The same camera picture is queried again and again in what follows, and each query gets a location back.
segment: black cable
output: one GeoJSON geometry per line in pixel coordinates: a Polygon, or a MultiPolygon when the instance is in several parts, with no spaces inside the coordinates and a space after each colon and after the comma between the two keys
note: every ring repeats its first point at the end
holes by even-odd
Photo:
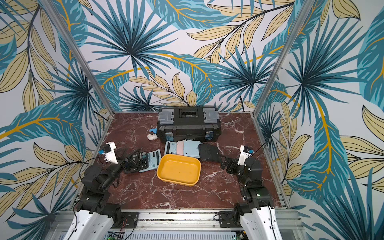
{"type": "Polygon", "coordinates": [[[135,229],[132,229],[131,234],[128,237],[126,237],[124,240],[127,240],[132,235],[133,230],[135,230],[135,229]]]}
{"type": "Polygon", "coordinates": [[[251,156],[249,156],[249,157],[253,157],[253,155],[255,154],[255,153],[257,153],[257,151],[259,151],[260,150],[260,148],[262,148],[264,145],[266,144],[266,142],[265,143],[263,143],[263,145],[261,145],[254,153],[252,153],[252,155],[251,156]]]}
{"type": "Polygon", "coordinates": [[[75,211],[74,211],[74,206],[76,205],[76,203],[77,203],[77,202],[74,202],[74,203],[73,203],[73,206],[72,206],[73,214],[74,214],[74,216],[75,216],[75,218],[76,218],[76,225],[74,226],[74,229],[73,229],[71,235],[69,236],[69,238],[68,238],[67,240],[70,240],[72,234],[74,233],[75,229],[77,228],[77,216],[76,216],[76,213],[75,213],[75,211]]]}
{"type": "Polygon", "coordinates": [[[79,178],[80,178],[80,181],[83,179],[82,177],[81,177],[81,170],[83,169],[83,166],[85,165],[85,164],[87,164],[87,165],[89,165],[89,161],[90,160],[92,160],[92,159],[96,159],[96,158],[98,158],[98,157],[100,157],[100,156],[97,156],[97,157],[94,157],[94,158],[91,158],[91,159],[88,159],[87,161],[85,161],[84,162],[84,164],[83,165],[81,165],[81,167],[80,167],[80,171],[79,171],[79,178]]]}
{"type": "Polygon", "coordinates": [[[275,234],[275,230],[273,229],[273,222],[272,222],[272,211],[271,211],[271,207],[268,206],[268,204],[266,204],[266,202],[264,202],[263,200],[260,200],[260,199],[251,199],[251,200],[256,200],[256,201],[260,201],[260,202],[263,202],[267,207],[268,207],[268,210],[269,210],[269,214],[271,215],[271,228],[272,228],[272,232],[273,232],[273,236],[275,237],[275,240],[277,240],[276,238],[276,234],[275,234]]]}

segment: blue calculator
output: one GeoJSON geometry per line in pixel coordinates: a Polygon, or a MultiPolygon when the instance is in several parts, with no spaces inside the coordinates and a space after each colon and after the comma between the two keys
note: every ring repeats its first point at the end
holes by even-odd
{"type": "Polygon", "coordinates": [[[160,149],[147,153],[148,168],[141,169],[139,172],[146,172],[152,169],[156,169],[159,166],[161,160],[160,149]]]}

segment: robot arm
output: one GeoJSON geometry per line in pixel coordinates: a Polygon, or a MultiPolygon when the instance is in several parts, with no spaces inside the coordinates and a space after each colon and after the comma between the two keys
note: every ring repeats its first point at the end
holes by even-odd
{"type": "Polygon", "coordinates": [[[124,153],[122,159],[116,159],[117,164],[111,164],[105,170],[97,165],[85,170],[81,180],[84,187],[77,211],[63,240],[101,240],[110,228],[121,227],[125,219],[127,228],[136,227],[137,212],[122,213],[120,205],[107,203],[111,195],[108,188],[120,177],[123,170],[133,167],[129,158],[124,153]]]}

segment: blue clip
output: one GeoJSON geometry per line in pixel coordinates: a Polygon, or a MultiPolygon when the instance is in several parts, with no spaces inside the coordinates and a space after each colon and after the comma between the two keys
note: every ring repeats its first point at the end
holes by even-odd
{"type": "Polygon", "coordinates": [[[151,128],[149,131],[153,132],[154,134],[157,134],[157,128],[151,128]]]}

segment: calculator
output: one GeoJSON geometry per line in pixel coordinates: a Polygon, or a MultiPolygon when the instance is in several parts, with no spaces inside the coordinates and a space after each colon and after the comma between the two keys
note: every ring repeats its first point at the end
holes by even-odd
{"type": "Polygon", "coordinates": [[[138,172],[140,170],[148,168],[148,155],[146,152],[142,152],[141,149],[134,151],[129,156],[131,162],[134,162],[134,166],[130,170],[125,170],[124,173],[138,172]]]}
{"type": "Polygon", "coordinates": [[[161,160],[161,154],[160,149],[157,149],[156,151],[149,152],[147,154],[148,159],[148,168],[139,170],[139,172],[146,172],[152,169],[156,169],[159,166],[160,160],[161,160]]]}

